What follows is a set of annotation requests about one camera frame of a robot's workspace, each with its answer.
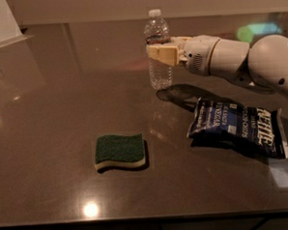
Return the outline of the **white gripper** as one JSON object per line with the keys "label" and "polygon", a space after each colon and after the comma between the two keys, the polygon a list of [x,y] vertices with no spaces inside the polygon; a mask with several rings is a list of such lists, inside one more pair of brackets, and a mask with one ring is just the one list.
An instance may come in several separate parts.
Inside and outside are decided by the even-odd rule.
{"label": "white gripper", "polygon": [[148,57],[168,66],[177,66],[179,62],[189,72],[198,75],[210,73],[210,61],[219,37],[171,37],[171,44],[151,44],[146,46]]}

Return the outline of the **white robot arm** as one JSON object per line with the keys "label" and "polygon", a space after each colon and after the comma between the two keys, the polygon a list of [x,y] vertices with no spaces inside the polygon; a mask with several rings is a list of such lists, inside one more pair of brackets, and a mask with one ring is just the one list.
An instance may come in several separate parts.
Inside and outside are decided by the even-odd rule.
{"label": "white robot arm", "polygon": [[170,67],[214,75],[258,92],[278,92],[288,99],[288,38],[263,37],[255,44],[213,36],[173,37],[146,46],[148,57]]}

